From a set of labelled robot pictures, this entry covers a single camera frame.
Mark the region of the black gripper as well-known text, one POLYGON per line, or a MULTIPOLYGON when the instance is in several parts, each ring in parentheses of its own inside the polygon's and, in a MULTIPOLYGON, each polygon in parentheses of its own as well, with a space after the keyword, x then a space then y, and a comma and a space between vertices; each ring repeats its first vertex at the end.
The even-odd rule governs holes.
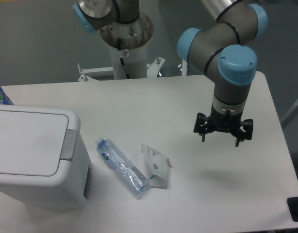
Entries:
POLYGON ((241 121, 242 114, 243 112, 236 115, 221 114, 212 106, 210 116, 197 114, 193 132, 202 137, 202 142, 205 142, 206 134, 214 131, 231 133, 236 138, 235 146, 238 147, 240 142, 251 140, 253 134, 253 119, 241 121))

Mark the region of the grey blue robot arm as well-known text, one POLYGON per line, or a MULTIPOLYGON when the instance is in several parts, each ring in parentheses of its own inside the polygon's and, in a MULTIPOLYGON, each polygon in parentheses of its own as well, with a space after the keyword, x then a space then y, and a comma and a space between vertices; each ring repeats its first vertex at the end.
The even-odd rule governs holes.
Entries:
MULTIPOLYGON (((242 120, 257 56, 247 42, 263 33, 268 19, 265 10, 241 0, 205 0, 216 21, 207 31, 187 29, 177 43, 178 55, 214 84, 211 113, 198 113, 194 132, 202 137, 212 132, 230 133, 236 142, 251 140, 253 120, 242 120)), ((137 0, 78 0, 73 12, 85 31, 100 32, 112 51, 116 79, 146 78, 146 45, 153 24, 140 12, 137 0)))

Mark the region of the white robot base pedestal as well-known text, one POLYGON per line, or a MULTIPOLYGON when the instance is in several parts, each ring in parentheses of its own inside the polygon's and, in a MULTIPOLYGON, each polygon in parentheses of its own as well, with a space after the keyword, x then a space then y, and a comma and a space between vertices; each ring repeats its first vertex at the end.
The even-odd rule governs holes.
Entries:
POLYGON ((147 77, 147 46, 153 29, 151 19, 143 13, 130 24, 113 22, 100 29, 109 48, 114 79, 147 77))

